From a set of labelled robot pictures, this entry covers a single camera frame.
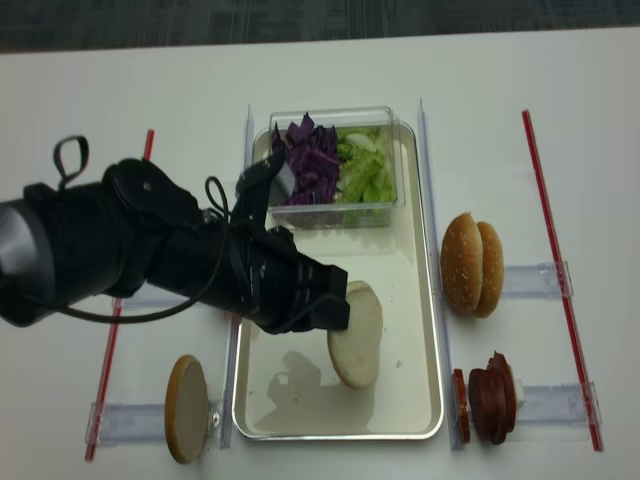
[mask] red cabbage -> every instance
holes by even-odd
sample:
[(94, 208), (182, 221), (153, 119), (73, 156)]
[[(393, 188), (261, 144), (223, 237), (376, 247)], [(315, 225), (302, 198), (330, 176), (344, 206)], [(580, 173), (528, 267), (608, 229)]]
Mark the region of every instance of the red cabbage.
[(285, 205), (332, 203), (342, 164), (337, 154), (336, 129), (316, 127), (307, 113), (300, 126), (293, 122), (289, 125), (285, 139), (286, 142), (275, 125), (271, 148), (274, 152), (285, 150), (287, 165), (296, 179), (293, 195)]

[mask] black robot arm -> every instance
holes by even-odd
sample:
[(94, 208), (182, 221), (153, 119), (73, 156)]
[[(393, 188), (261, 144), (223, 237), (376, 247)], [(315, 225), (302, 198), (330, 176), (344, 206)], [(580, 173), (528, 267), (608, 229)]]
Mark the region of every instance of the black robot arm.
[[(86, 140), (67, 141), (80, 145), (84, 168)], [(57, 166), (63, 142), (54, 151)], [(123, 160), (101, 182), (73, 188), (66, 187), (77, 174), (59, 166), (57, 191), (31, 185), (23, 199), (0, 203), (0, 317), (28, 326), (60, 311), (135, 323), (181, 311), (115, 318), (70, 308), (100, 293), (130, 297), (147, 281), (249, 318), (269, 333), (347, 328), (347, 273), (300, 254), (287, 229), (264, 228), (284, 164), (276, 154), (246, 170), (230, 215), (208, 190), (217, 209), (201, 210), (150, 162)]]

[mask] metal tray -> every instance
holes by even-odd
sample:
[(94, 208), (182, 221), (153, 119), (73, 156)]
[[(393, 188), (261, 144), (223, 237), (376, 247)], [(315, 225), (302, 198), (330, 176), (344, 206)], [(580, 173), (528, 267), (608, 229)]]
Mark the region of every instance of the metal tray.
[[(421, 440), (443, 420), (436, 321), (430, 295), (418, 185), (416, 139), (406, 124), (395, 145), (406, 202), (382, 228), (295, 231), (298, 249), (365, 280), (383, 308), (380, 374), (351, 390), (335, 374), (326, 332), (271, 336), (245, 321), (240, 329), (233, 419), (255, 440)], [(264, 158), (258, 135), (253, 161)]]

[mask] white table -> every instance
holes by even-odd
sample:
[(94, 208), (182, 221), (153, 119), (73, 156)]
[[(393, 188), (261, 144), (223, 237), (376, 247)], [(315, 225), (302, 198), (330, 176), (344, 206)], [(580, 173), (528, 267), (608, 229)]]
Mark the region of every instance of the white table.
[[(409, 444), (251, 444), (234, 435), (230, 450), (189, 467), (162, 446), (100, 449), (88, 465), (83, 437), (107, 328), (54, 316), (26, 330), (0, 322), (3, 477), (637, 478), (638, 45), (640, 29), (625, 29), (0, 57), (3, 200), (28, 183), (55, 184), (51, 150), (63, 136), (89, 138), (88, 181), (139, 156), (149, 127), (154, 162), (203, 200), (206, 175), (240, 171), (247, 104), (265, 125), (276, 96), (281, 111), (386, 104), (410, 119), (422, 97), (439, 158), (472, 153), (465, 138), (519, 122), (529, 108), (606, 449), (476, 444), (452, 454), (443, 427)], [(106, 311), (109, 302), (84, 305)]]

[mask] toasted bun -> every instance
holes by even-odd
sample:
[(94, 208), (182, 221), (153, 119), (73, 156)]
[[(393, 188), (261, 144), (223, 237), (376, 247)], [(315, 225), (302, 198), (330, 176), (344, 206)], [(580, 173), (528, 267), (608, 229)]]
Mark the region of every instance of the toasted bun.
[(364, 388), (376, 381), (382, 339), (382, 307), (365, 282), (347, 285), (351, 306), (349, 328), (327, 334), (329, 356), (340, 380), (351, 388)]
[(488, 317), (498, 306), (504, 280), (502, 243), (495, 229), (486, 222), (478, 222), (482, 237), (482, 293), (473, 311), (476, 317)]
[(164, 406), (167, 445), (178, 463), (198, 458), (208, 423), (209, 398), (202, 366), (193, 356), (185, 355), (173, 367)]
[(453, 219), (442, 240), (442, 286), (451, 308), (473, 312), (482, 291), (482, 237), (468, 213)]

